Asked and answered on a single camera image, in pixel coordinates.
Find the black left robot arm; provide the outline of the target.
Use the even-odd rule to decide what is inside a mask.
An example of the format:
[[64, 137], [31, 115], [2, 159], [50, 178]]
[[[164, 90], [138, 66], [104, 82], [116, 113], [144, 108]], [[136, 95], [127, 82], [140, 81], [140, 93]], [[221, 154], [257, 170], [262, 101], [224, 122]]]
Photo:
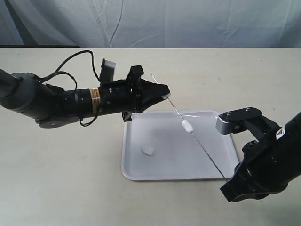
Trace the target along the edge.
[[131, 66], [125, 79], [107, 76], [96, 88], [67, 90], [43, 84], [32, 73], [0, 72], [0, 105], [36, 121], [41, 128], [58, 128], [85, 118], [121, 113], [124, 122], [134, 113], [164, 101], [170, 95], [166, 84], [142, 79], [140, 65]]

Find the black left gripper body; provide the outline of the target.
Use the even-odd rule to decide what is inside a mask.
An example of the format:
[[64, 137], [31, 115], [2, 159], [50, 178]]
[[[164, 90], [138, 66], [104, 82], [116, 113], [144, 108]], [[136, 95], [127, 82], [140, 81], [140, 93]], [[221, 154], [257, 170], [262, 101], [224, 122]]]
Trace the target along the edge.
[[139, 112], [143, 74], [143, 68], [135, 65], [130, 67], [125, 79], [102, 84], [99, 115], [122, 113], [124, 122], [131, 121], [132, 114]]

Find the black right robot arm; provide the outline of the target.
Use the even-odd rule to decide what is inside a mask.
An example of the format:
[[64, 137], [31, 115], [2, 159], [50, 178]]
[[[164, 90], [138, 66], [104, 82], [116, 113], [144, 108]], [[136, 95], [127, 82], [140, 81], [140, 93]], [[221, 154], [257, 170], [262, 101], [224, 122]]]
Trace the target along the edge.
[[255, 140], [242, 148], [243, 159], [221, 188], [229, 202], [263, 199], [285, 190], [301, 174], [301, 116], [283, 127], [261, 116], [245, 120], [244, 130]]

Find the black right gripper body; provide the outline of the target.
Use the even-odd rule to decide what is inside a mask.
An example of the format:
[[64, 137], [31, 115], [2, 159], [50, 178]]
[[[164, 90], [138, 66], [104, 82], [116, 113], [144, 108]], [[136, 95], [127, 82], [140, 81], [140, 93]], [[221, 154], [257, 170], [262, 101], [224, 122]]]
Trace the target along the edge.
[[269, 179], [269, 194], [283, 191], [296, 178], [296, 135], [266, 134], [245, 151], [234, 175]]

